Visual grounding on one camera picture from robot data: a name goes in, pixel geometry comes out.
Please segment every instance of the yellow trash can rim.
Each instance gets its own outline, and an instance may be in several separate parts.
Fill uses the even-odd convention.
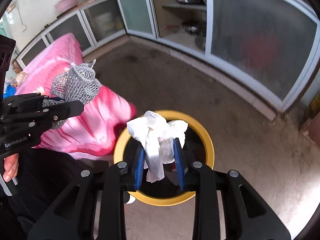
[[[196,119],[191,117],[190,115],[172,111],[172,110],[159,110],[155,111],[156,113],[162,115],[166,120],[183,120],[188,123],[188,127],[194,130],[197,135],[200,137],[206,154],[206,164],[213,169],[214,164],[214,149],[211,138],[207,132],[207,130],[200,124]],[[118,163],[123,161],[124,149],[130,140],[131,135],[128,132],[128,129],[125,128],[124,131],[118,138],[116,143],[116,147],[114,150],[113,162]],[[140,200],[143,203],[150,204],[153,206],[173,206],[180,203],[183,203],[190,198],[195,196],[195,192],[185,192],[181,195],[171,197],[171,198],[154,198],[148,195],[143,194],[140,191],[137,192],[129,192],[136,199]]]

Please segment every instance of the white crumpled tissue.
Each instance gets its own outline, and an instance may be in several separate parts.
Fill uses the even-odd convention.
[[[144,168],[149,168],[147,181],[163,179],[163,164],[174,162],[173,139],[179,138],[181,147],[184,146],[188,123],[183,120],[167,123],[161,115],[146,111],[143,117],[127,122],[127,128],[146,152]]]

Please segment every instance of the pink tablecloth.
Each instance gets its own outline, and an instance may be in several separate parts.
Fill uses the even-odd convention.
[[[50,95],[53,78],[70,68],[70,63],[82,63],[80,45],[73,34],[66,34],[33,59],[24,72],[29,76],[16,90],[17,94],[40,92]],[[98,96],[84,106],[81,116],[72,117],[59,129],[50,129],[41,136],[37,147],[71,154],[75,158],[90,158],[113,153],[116,139],[126,122],[136,115],[134,105],[106,86]]]

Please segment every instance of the metal screw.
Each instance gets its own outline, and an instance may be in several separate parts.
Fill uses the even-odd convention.
[[[126,163],[126,162],[119,162],[119,163],[117,164],[117,166],[118,166],[119,168],[123,169],[123,168],[125,168],[125,167],[127,166],[127,163]]]
[[[194,166],[195,168],[199,169],[199,168],[202,167],[202,163],[201,163],[201,162],[194,162],[194,163],[192,164],[192,166]]]
[[[230,174],[231,177],[234,177],[234,178],[239,176],[238,171],[234,171],[234,170],[230,171],[229,174]]]
[[[89,175],[90,175],[90,171],[89,170],[81,171],[81,177],[85,178],[85,177],[88,177]]]

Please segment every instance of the concrete floor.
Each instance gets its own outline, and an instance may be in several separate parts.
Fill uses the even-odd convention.
[[[97,60],[103,85],[134,103],[138,115],[171,109],[209,132],[214,169],[238,170],[294,238],[320,201],[320,150],[295,124],[268,121],[246,101],[193,67],[148,47],[127,43]],[[172,207],[126,205],[127,238],[191,239],[194,199]]]

